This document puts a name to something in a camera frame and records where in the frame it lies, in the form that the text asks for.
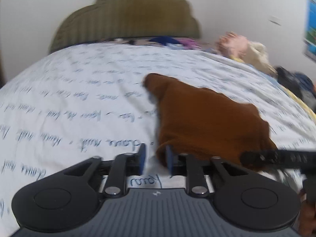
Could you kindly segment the person's hand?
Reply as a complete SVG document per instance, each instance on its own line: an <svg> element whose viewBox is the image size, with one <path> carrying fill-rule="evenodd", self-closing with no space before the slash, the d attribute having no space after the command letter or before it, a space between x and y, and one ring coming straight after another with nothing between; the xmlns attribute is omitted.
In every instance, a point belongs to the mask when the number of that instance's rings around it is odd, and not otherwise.
<svg viewBox="0 0 316 237"><path fill-rule="evenodd" d="M312 236L315 231L315 205L310 205L306 201L305 190L299 192L301 199L300 215L298 220L298 232L301 236Z"/></svg>

